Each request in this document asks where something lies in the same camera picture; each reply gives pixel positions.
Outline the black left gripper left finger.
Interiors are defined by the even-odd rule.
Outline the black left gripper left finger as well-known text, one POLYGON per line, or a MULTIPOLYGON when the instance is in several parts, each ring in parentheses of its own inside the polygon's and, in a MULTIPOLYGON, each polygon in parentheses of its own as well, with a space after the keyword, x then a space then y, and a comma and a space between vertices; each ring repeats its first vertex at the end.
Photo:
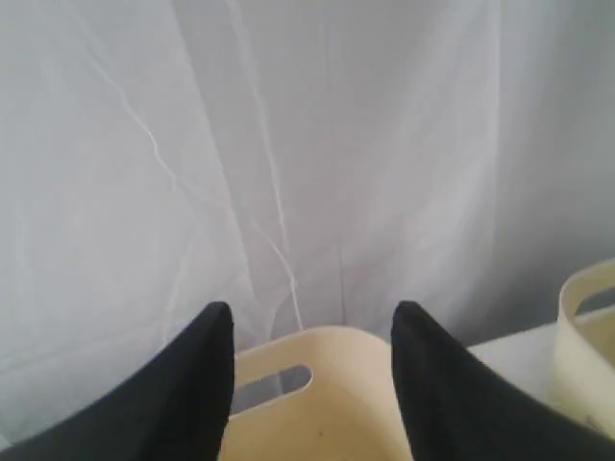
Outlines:
POLYGON ((150 362, 4 460, 215 460, 234 394, 234 320, 208 304, 150 362))

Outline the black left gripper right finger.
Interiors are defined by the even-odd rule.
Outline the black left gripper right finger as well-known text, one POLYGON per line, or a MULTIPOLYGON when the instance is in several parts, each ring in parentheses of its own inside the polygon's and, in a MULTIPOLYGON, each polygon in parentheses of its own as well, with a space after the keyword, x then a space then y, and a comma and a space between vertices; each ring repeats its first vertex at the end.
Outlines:
POLYGON ((414 459, 613 459, 612 439, 499 376, 417 302, 398 303, 390 345, 394 389, 414 459))

